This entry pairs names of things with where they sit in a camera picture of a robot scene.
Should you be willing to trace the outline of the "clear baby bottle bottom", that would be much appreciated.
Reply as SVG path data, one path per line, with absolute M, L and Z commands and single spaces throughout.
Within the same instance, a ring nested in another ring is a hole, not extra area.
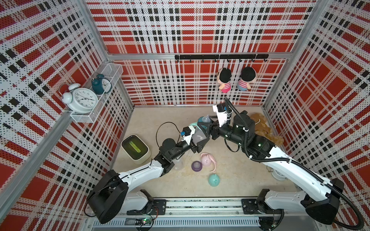
M 207 139 L 206 135 L 198 127 L 195 127 L 195 133 L 192 135 L 193 143 L 198 146 L 198 143 Z

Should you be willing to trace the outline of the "clear baby bottle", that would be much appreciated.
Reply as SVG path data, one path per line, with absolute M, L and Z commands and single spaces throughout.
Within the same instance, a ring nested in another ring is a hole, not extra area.
M 195 127 L 195 133 L 192 135 L 193 143 L 198 146 L 198 143 L 207 139 L 206 135 L 198 127 Z
M 173 163 L 174 163 L 173 169 L 175 169 L 177 171 L 180 171 L 184 168 L 184 162 L 181 158 L 180 159 L 174 159 Z

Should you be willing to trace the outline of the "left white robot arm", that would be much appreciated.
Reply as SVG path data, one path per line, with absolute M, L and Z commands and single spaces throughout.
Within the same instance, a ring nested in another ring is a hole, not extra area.
M 87 204 L 102 224 L 128 211 L 150 214 L 154 207 L 153 197 L 146 190 L 136 193 L 132 190 L 167 174 L 175 165 L 173 161 L 188 150 L 201 152 L 209 139 L 195 143 L 191 138 L 190 144 L 186 141 L 176 143 L 172 138 L 165 139 L 158 155 L 150 163 L 127 172 L 108 171 L 88 195 Z

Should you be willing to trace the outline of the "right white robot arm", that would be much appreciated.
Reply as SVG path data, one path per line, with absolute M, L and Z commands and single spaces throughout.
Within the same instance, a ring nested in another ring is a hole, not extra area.
M 285 154 L 267 137 L 256 133 L 256 122 L 246 111 L 239 112 L 229 99 L 214 105 L 215 116 L 198 119 L 199 129 L 213 140 L 222 137 L 237 144 L 240 150 L 253 162 L 262 163 L 296 184 L 301 191 L 278 193 L 262 190 L 258 202 L 260 211 L 286 209 L 304 211 L 322 224 L 336 224 L 349 230 L 361 230 L 364 218 L 359 209 L 344 195 L 344 183 L 330 180 L 308 169 L 302 163 Z M 344 201 L 353 210 L 357 223 L 345 224 L 336 220 L 340 202 Z

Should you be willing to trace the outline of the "clear baby bottle middle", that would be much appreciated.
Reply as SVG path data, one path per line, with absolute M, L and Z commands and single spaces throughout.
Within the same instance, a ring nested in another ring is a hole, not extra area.
M 175 169 L 177 171 L 180 171 L 184 168 L 184 162 L 181 158 L 180 159 L 174 159 L 173 163 L 174 163 L 173 169 Z

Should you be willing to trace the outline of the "pink pig cap left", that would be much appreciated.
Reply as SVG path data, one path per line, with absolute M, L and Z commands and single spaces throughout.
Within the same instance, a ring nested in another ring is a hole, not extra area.
M 200 157 L 203 166 L 210 166 L 214 162 L 213 156 L 208 153 L 202 153 Z

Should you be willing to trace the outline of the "mint green bottle cap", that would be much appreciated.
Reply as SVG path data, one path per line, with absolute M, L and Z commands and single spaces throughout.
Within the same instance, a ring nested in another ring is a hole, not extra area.
M 208 178 L 208 183 L 212 187 L 217 187 L 220 184 L 220 177 L 217 174 L 211 174 Z

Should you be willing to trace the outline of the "doll with pink pants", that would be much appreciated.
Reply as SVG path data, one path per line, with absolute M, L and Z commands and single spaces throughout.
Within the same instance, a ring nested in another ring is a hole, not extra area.
M 217 75 L 217 82 L 219 84 L 219 90 L 222 93 L 228 93 L 231 90 L 231 70 L 222 68 Z

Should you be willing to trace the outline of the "brown teddy bear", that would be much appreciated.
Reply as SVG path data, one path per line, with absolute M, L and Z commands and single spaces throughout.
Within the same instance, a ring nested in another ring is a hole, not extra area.
M 253 113 L 250 118 L 255 122 L 255 133 L 268 138 L 277 146 L 282 146 L 284 139 L 281 136 L 274 135 L 273 130 L 268 126 L 267 118 L 261 113 Z

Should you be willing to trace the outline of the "doll with blue pants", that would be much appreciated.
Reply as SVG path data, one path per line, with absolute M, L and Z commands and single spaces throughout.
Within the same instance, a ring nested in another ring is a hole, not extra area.
M 240 91 L 251 90 L 251 83 L 256 82 L 257 74 L 254 68 L 245 67 L 241 71 L 241 75 L 237 84 Z

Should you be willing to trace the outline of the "white green sterilizer box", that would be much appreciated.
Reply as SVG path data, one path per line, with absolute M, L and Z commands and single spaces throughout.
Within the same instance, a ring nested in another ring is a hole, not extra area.
M 121 143 L 121 147 L 123 151 L 137 164 L 141 164 L 151 157 L 149 147 L 135 134 L 125 138 Z

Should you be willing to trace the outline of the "small white alarm clock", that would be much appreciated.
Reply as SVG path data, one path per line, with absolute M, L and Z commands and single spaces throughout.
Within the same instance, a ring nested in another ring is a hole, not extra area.
M 274 179 L 276 179 L 277 181 L 286 181 L 287 178 L 281 174 L 280 172 L 278 172 L 277 170 L 275 169 L 272 169 L 271 171 L 271 175 L 273 176 Z

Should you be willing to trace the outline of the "green circuit board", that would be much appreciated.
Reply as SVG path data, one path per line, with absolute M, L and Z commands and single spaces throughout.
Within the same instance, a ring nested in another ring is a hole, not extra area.
M 125 226 L 150 226 L 152 225 L 152 218 L 127 218 L 124 222 Z

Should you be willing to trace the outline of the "teal alarm clock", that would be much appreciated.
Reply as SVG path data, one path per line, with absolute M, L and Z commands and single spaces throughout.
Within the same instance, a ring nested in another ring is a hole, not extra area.
M 97 74 L 92 79 L 92 89 L 97 95 L 108 94 L 112 89 L 112 84 L 103 74 Z

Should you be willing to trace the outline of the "large white alarm clock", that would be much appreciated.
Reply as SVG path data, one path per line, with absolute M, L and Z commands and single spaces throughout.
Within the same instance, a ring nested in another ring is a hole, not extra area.
M 98 97 L 90 89 L 82 88 L 79 83 L 68 86 L 68 91 L 62 94 L 62 102 L 73 112 L 86 114 L 97 106 Z

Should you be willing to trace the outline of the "black hook rail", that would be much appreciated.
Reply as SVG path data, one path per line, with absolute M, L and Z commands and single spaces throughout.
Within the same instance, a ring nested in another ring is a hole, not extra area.
M 175 60 L 267 60 L 269 54 L 182 54 L 175 55 Z

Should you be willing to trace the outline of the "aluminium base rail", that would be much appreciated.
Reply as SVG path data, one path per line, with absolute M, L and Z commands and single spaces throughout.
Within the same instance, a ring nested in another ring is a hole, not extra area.
M 157 198 L 156 210 L 151 215 L 129 215 L 120 213 L 111 221 L 102 224 L 89 218 L 84 231 L 154 231 L 165 228 L 227 228 L 243 227 L 270 231 L 278 227 L 287 212 L 282 209 L 258 208 L 254 197 L 211 197 L 211 198 Z M 125 226 L 127 218 L 152 218 L 150 226 Z

